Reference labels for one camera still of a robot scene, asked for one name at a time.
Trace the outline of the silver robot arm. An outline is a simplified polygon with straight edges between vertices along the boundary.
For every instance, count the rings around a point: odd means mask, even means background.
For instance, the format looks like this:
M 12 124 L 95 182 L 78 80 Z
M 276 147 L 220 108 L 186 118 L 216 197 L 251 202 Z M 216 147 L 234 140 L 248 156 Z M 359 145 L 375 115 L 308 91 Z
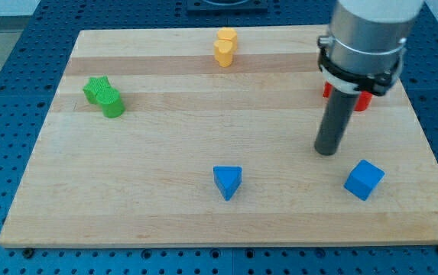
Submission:
M 326 55 L 341 70 L 358 75 L 392 69 L 422 5 L 423 0 L 338 0 Z

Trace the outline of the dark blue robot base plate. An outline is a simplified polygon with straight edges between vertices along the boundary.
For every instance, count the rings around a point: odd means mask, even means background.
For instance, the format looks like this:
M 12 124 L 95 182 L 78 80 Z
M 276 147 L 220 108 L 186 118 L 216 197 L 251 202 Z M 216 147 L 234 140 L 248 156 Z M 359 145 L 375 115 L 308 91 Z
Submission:
M 188 14 L 268 10 L 268 0 L 186 0 Z

